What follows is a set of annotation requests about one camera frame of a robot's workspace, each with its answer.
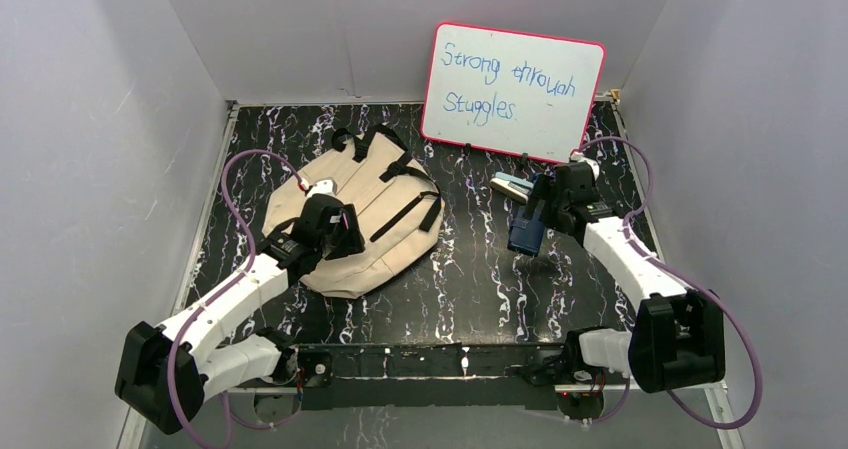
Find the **beige canvas backpack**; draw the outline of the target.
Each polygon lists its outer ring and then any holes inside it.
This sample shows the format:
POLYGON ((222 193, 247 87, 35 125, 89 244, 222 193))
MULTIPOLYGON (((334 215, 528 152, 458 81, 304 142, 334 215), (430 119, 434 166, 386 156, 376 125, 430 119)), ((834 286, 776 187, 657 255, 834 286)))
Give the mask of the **beige canvas backpack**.
POLYGON ((325 297, 356 299, 417 262, 438 242, 443 197, 435 180, 388 127, 378 124, 357 137, 334 131, 331 149, 304 166, 270 196, 258 253, 325 297), (365 241, 361 254, 325 260, 291 238, 309 186, 332 178, 337 199, 355 207, 365 241))

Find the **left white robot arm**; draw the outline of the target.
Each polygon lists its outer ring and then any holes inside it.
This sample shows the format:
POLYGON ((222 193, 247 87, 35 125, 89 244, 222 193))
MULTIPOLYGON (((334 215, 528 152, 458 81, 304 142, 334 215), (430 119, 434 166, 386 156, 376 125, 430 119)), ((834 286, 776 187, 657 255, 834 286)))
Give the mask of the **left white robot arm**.
POLYGON ((363 250, 353 205, 327 194, 307 197, 300 215, 255 243, 247 261, 212 292, 157 325, 140 322, 128 332, 116 396, 174 434, 189 428, 205 402, 244 382, 290 383, 299 373, 291 338, 261 329, 236 344, 225 339, 321 261, 363 250))

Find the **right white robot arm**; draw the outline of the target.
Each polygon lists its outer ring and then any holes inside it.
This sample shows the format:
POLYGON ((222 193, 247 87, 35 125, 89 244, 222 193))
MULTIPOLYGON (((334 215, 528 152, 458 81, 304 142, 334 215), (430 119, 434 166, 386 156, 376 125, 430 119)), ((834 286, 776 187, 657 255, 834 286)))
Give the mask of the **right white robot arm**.
POLYGON ((526 210, 533 222, 572 237, 598 261, 636 310, 629 331, 592 327, 566 336, 563 368, 577 383, 607 369, 648 393, 712 383, 725 375, 723 314, 707 296, 656 267, 625 224, 623 210, 601 199, 589 162, 539 174, 526 210))

